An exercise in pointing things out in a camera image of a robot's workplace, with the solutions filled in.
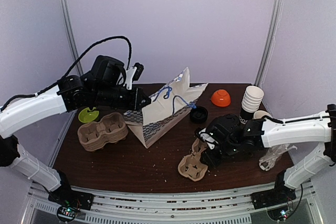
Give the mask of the blue checkered paper bag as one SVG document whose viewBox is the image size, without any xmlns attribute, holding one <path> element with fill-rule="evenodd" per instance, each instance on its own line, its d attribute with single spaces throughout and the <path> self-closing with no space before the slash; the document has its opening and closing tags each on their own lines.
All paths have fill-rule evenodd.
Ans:
<svg viewBox="0 0 336 224">
<path fill-rule="evenodd" d="M 124 120 L 145 148 L 152 146 L 187 116 L 205 91 L 207 83 L 190 86 L 190 70 L 178 76 L 150 96 L 151 104 L 138 111 L 124 112 Z"/>
</svg>

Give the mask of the cardboard cup carrier stack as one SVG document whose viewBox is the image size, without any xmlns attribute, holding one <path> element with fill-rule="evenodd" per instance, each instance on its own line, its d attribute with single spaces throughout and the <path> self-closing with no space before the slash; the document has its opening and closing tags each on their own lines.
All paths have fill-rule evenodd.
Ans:
<svg viewBox="0 0 336 224">
<path fill-rule="evenodd" d="M 95 152 L 106 144 L 125 140 L 128 128 L 122 114 L 113 112 L 102 117 L 99 122 L 82 125 L 78 131 L 78 140 L 87 152 Z"/>
</svg>

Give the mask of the single cardboard cup carrier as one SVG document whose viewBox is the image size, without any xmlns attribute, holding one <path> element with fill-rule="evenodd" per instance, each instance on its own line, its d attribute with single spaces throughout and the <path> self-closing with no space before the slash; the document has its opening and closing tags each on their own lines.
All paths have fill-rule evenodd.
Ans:
<svg viewBox="0 0 336 224">
<path fill-rule="evenodd" d="M 197 138 L 192 144 L 191 153 L 184 156 L 178 164 L 179 174 L 194 182 L 203 179 L 208 171 L 208 166 L 201 162 L 201 154 L 207 148 L 207 144 Z"/>
</svg>

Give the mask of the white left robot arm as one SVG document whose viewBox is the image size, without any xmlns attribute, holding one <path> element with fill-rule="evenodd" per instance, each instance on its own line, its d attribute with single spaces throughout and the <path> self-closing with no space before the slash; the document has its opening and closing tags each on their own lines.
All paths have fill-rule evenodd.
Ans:
<svg viewBox="0 0 336 224">
<path fill-rule="evenodd" d="M 144 66 L 135 63 L 126 70 L 122 61 L 98 56 L 90 71 L 82 76 L 70 75 L 56 81 L 50 89 L 26 95 L 1 107 L 1 166 L 10 167 L 41 184 L 64 205 L 76 197 L 60 172 L 41 163 L 18 142 L 14 133 L 42 119 L 71 112 L 81 107 L 138 111 L 151 99 L 142 88 L 133 87 Z"/>
</svg>

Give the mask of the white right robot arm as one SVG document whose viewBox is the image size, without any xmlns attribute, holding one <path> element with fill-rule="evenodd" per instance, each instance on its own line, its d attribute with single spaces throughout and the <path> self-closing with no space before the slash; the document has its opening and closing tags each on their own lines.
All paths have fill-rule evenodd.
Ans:
<svg viewBox="0 0 336 224">
<path fill-rule="evenodd" d="M 279 204 L 294 190 L 326 166 L 335 164 L 335 104 L 325 111 L 292 119 L 263 116 L 240 125 L 234 114 L 215 118 L 206 128 L 198 128 L 196 137 L 207 144 L 201 162 L 217 167 L 225 157 L 284 144 L 316 142 L 316 148 L 295 166 L 277 175 L 269 192 L 272 203 Z"/>
</svg>

